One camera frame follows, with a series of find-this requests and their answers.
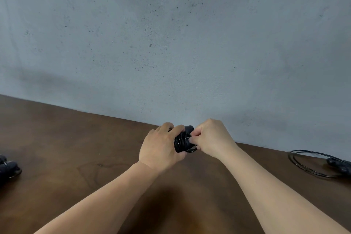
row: black device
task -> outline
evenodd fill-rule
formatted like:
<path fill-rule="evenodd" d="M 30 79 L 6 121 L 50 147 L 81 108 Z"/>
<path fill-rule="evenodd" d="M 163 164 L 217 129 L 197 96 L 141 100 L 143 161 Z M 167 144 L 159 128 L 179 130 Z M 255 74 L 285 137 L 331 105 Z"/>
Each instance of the black device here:
<path fill-rule="evenodd" d="M 194 130 L 194 127 L 189 125 L 185 127 L 185 131 L 182 131 L 174 139 L 174 149 L 176 152 L 195 152 L 197 150 L 196 145 L 189 142 L 191 137 L 191 132 Z"/>
<path fill-rule="evenodd" d="M 318 154 L 318 155 L 323 155 L 328 157 L 326 159 L 326 162 L 328 165 L 330 165 L 331 167 L 334 168 L 334 170 L 336 172 L 338 172 L 338 175 L 333 175 L 333 176 L 328 176 L 326 174 L 320 173 L 318 171 L 315 171 L 313 169 L 310 169 L 309 167 L 301 164 L 299 161 L 296 160 L 295 156 L 297 154 L 301 154 L 301 153 L 311 153 L 311 154 Z M 294 163 L 295 165 L 297 165 L 299 168 L 305 170 L 308 173 L 314 174 L 316 176 L 319 177 L 323 177 L 323 178 L 340 178 L 340 177 L 349 177 L 351 178 L 351 162 L 346 161 L 346 160 L 342 160 L 340 158 L 334 157 L 332 155 L 327 155 L 324 154 L 322 152 L 313 152 L 313 151 L 308 151 L 308 150 L 293 150 L 288 154 L 288 158 L 289 160 Z"/>
<path fill-rule="evenodd" d="M 22 169 L 15 161 L 7 161 L 4 155 L 0 155 L 0 184 L 22 173 Z"/>

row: wooden surface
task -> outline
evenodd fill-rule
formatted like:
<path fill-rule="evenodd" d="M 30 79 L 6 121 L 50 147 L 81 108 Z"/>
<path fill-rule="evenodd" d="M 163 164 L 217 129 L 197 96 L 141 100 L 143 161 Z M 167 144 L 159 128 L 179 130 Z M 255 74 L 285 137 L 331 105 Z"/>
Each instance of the wooden surface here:
<path fill-rule="evenodd" d="M 0 96 L 0 153 L 23 169 L 20 177 L 0 188 L 0 232 L 33 233 L 116 178 L 138 160 L 139 148 L 152 128 Z M 292 165 L 285 152 L 239 146 L 351 231 L 350 181 L 309 175 Z M 305 160 L 320 164 L 315 158 Z M 195 152 L 156 180 L 119 233 L 260 234 L 263 230 L 226 168 Z"/>

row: person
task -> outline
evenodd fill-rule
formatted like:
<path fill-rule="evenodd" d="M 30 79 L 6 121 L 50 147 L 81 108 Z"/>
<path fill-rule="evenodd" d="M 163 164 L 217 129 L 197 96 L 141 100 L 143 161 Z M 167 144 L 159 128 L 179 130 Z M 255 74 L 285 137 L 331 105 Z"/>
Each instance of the person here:
<path fill-rule="evenodd" d="M 183 125 L 174 127 L 172 123 L 151 130 L 137 163 L 36 234 L 116 234 L 156 177 L 185 158 L 186 152 L 177 153 L 173 146 L 174 138 L 182 131 Z M 234 176 L 266 234 L 349 233 L 240 149 L 221 121 L 208 119 L 191 135 L 191 143 L 219 159 Z"/>

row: human hand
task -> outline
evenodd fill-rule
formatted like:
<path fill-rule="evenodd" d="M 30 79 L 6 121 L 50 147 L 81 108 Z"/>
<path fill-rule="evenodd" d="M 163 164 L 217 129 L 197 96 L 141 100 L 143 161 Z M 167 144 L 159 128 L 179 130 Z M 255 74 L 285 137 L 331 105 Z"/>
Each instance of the human hand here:
<path fill-rule="evenodd" d="M 191 132 L 191 136 L 190 143 L 215 158 L 219 158 L 230 147 L 238 147 L 220 120 L 206 120 Z"/>
<path fill-rule="evenodd" d="M 182 131 L 185 131 L 184 125 L 174 127 L 169 122 L 159 126 L 156 130 L 150 130 L 140 148 L 139 162 L 161 173 L 183 160 L 186 152 L 177 153 L 173 144 L 175 137 Z"/>

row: painted wall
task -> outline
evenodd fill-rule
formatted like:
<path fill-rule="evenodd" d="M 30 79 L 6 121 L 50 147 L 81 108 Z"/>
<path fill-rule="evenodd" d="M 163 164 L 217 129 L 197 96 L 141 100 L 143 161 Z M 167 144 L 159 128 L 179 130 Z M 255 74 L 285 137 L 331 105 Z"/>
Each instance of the painted wall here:
<path fill-rule="evenodd" d="M 0 0 L 0 93 L 351 159 L 351 0 Z"/>

